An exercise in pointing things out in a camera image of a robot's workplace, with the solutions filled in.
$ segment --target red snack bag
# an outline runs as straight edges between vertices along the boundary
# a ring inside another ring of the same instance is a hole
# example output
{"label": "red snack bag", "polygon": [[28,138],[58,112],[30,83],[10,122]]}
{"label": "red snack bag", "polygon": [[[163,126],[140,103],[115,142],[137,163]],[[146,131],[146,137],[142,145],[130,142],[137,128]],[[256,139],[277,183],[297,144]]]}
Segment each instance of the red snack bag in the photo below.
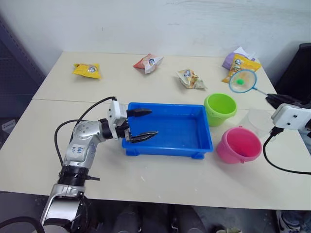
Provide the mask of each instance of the red snack bag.
{"label": "red snack bag", "polygon": [[164,57],[157,57],[149,53],[147,56],[143,57],[139,62],[133,65],[133,67],[144,69],[145,74],[149,74],[154,71],[158,65],[161,64],[163,58]]}

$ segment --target snack bag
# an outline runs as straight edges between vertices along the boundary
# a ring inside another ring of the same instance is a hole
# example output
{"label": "snack bag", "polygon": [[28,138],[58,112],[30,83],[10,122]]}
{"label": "snack bag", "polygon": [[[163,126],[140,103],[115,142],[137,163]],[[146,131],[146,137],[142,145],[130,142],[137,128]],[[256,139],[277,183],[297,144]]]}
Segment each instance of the snack bag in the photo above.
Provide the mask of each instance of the snack bag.
{"label": "snack bag", "polygon": [[80,64],[75,63],[73,64],[75,69],[72,72],[73,74],[80,74],[85,77],[101,79],[101,74],[99,72],[99,64]]}
{"label": "snack bag", "polygon": [[234,60],[233,63],[231,65],[230,71],[229,71],[229,75],[227,77],[225,77],[222,82],[224,83],[229,83],[230,77],[242,70],[242,69],[250,69],[252,71],[256,71],[261,67],[261,64],[257,63],[257,62],[253,62],[248,60],[246,57],[243,57],[239,54],[235,54],[234,55]]}
{"label": "snack bag", "polygon": [[251,61],[254,61],[255,58],[255,53],[249,55],[248,53],[246,53],[244,51],[244,49],[242,47],[238,47],[236,50],[234,50],[232,53],[230,53],[224,60],[224,63],[222,64],[222,67],[226,68],[226,69],[229,69],[231,68],[231,65],[233,63],[233,60],[234,60],[234,55],[235,54],[239,54],[239,55],[242,55],[243,57],[246,57],[247,59],[251,60]]}
{"label": "snack bag", "polygon": [[177,72],[179,80],[187,89],[206,88],[203,81],[197,76],[192,69],[183,69]]}
{"label": "snack bag", "polygon": [[145,74],[153,72],[158,65],[161,64],[164,57],[157,57],[152,54],[148,54],[143,57],[139,62],[137,62],[133,67],[138,69],[145,69]]}

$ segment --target blue tray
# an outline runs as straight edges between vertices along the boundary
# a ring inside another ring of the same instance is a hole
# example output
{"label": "blue tray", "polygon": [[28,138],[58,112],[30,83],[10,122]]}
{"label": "blue tray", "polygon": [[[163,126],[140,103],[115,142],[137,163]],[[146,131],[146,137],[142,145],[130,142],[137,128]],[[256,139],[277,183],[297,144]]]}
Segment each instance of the blue tray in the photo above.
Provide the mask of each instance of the blue tray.
{"label": "blue tray", "polygon": [[213,145],[203,105],[130,103],[128,109],[149,108],[151,114],[129,117],[132,135],[146,131],[158,131],[154,137],[131,143],[123,139],[126,154],[187,156],[204,159],[206,152],[213,151]]}

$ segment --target pink bucket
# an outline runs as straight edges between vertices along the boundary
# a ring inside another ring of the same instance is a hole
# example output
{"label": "pink bucket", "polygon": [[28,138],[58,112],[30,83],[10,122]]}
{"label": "pink bucket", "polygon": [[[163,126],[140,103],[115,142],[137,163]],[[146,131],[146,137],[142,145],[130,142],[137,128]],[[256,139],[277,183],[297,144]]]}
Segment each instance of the pink bucket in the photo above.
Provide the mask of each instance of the pink bucket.
{"label": "pink bucket", "polygon": [[226,163],[244,163],[253,161],[260,155],[261,142],[253,132],[237,127],[223,134],[216,151]]}

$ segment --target green bucket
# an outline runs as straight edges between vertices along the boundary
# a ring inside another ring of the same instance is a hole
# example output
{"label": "green bucket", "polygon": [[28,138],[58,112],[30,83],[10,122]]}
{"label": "green bucket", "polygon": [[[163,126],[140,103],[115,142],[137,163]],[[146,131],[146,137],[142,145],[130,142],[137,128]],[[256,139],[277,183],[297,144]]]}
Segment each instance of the green bucket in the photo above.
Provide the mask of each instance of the green bucket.
{"label": "green bucket", "polygon": [[234,99],[222,93],[207,96],[204,100],[209,126],[219,126],[236,114],[238,106]]}

